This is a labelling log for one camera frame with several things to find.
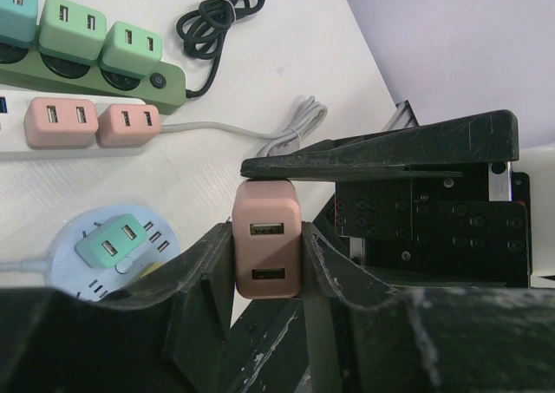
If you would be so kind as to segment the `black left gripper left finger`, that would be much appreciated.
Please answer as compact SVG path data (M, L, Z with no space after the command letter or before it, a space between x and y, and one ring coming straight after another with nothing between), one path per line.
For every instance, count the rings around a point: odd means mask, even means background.
M4 392L214 392L234 296L230 223L101 301L1 292Z

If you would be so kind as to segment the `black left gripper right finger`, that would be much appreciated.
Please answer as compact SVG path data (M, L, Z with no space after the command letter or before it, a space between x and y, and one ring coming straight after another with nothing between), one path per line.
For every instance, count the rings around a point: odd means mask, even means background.
M398 289L303 226L303 289L316 392L551 392L554 293Z

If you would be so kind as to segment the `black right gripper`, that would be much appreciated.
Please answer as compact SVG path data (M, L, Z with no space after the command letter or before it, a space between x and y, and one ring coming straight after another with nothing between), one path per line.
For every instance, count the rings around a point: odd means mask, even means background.
M512 174L511 199L493 201L485 167L518 159L518 119L501 109L323 140L244 160L240 173L252 180L342 182L315 224L345 257L350 240L362 239L364 253L353 257L358 265L426 282L527 287L530 178Z

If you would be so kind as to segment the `teal charger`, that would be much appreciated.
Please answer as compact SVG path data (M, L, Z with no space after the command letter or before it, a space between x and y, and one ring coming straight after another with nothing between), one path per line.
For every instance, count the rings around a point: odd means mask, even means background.
M132 215L115 216L75 244L76 253L92 268L116 266L147 239L143 225Z
M38 0L1 0L1 42L28 49L36 36Z

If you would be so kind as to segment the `pink charger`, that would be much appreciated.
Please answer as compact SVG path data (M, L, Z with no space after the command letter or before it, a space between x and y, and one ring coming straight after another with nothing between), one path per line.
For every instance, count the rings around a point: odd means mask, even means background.
M88 99L38 97L30 101L24 131L33 148L85 148L99 128L95 105Z
M238 293L248 299L292 298L302 286L302 215L287 180L246 180L232 209Z
M112 104L98 117L104 147L140 147L161 133L159 110L149 104Z

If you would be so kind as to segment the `light green charger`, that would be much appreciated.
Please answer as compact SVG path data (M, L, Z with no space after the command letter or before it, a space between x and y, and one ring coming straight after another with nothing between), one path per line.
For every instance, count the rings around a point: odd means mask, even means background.
M99 64L109 72L142 79L154 71L162 51L157 33L116 21L107 33Z

